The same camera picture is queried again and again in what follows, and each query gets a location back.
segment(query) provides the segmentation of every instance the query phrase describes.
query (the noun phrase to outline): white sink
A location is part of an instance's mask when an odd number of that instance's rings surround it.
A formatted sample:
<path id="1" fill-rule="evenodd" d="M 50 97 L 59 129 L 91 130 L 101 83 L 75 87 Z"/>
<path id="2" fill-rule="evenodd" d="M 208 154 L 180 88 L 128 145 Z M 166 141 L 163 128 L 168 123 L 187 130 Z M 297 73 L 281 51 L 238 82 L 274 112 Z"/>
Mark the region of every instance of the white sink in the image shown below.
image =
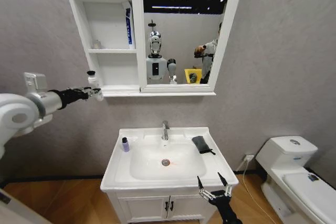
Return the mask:
<path id="1" fill-rule="evenodd" d="M 229 184 L 238 184 L 207 127 L 171 128 L 168 141 L 161 134 L 162 128 L 121 129 L 101 189 L 195 187 L 197 176 L 205 186 L 221 186 L 217 172 Z M 198 152 L 192 138 L 199 135 L 216 155 Z M 129 141 L 127 153 L 123 137 Z"/>
<path id="2" fill-rule="evenodd" d="M 194 179 L 206 172 L 194 144 L 140 145 L 132 153 L 131 164 L 131 175 L 142 180 Z"/>

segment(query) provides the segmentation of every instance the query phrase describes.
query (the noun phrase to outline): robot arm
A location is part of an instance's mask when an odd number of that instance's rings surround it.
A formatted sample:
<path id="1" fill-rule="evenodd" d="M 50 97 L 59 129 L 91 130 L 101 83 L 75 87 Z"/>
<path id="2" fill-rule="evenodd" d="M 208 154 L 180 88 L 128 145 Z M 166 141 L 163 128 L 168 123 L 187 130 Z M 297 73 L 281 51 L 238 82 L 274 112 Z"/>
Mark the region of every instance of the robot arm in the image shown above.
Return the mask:
<path id="1" fill-rule="evenodd" d="M 77 100 L 87 100 L 101 94 L 90 87 L 68 88 L 63 91 L 47 89 L 46 77 L 40 73 L 25 73 L 26 96 L 0 94 L 0 158 L 4 145 L 13 136 L 28 134 L 34 128 L 51 121 L 52 113 Z"/>
<path id="2" fill-rule="evenodd" d="M 209 201 L 211 205 L 217 207 L 219 214 L 223 219 L 223 223 L 243 224 L 242 221 L 237 218 L 237 215 L 235 214 L 235 212 L 233 212 L 229 204 L 231 200 L 232 185 L 229 185 L 226 179 L 220 173 L 218 173 L 218 175 L 224 185 L 224 190 L 212 191 L 211 193 L 208 192 L 204 189 L 201 180 L 197 176 L 199 195 Z"/>

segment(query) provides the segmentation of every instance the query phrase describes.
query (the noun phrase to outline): ceiling light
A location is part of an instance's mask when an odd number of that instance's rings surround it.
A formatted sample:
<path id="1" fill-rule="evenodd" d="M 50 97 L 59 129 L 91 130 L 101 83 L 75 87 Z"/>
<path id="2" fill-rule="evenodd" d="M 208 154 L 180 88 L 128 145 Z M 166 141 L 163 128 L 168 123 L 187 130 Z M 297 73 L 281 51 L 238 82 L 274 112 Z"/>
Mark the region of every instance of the ceiling light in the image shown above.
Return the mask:
<path id="1" fill-rule="evenodd" d="M 191 9 L 191 6 L 152 6 L 153 9 Z"/>

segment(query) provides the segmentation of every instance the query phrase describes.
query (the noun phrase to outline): cabinet door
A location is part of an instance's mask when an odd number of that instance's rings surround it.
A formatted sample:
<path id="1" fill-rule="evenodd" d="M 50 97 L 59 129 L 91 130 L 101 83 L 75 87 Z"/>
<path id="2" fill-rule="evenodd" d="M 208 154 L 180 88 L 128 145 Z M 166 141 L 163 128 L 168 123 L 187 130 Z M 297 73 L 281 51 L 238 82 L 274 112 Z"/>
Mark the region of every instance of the cabinet door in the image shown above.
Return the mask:
<path id="1" fill-rule="evenodd" d="M 170 197 L 167 219 L 204 219 L 211 216 L 216 208 L 200 195 L 176 195 Z"/>
<path id="2" fill-rule="evenodd" d="M 127 221 L 164 220 L 169 196 L 118 198 Z"/>

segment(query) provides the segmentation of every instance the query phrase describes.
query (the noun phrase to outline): yellow object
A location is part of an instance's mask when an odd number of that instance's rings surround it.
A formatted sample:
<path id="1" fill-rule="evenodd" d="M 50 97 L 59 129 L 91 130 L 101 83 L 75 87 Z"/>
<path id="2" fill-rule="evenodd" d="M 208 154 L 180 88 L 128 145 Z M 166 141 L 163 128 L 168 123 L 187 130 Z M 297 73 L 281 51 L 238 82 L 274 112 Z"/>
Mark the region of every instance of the yellow object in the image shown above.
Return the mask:
<path id="1" fill-rule="evenodd" d="M 201 69 L 184 69 L 185 78 L 187 79 L 188 84 L 199 84 L 202 78 L 202 70 Z M 195 73 L 197 74 L 197 80 L 195 83 L 190 83 L 189 74 Z"/>

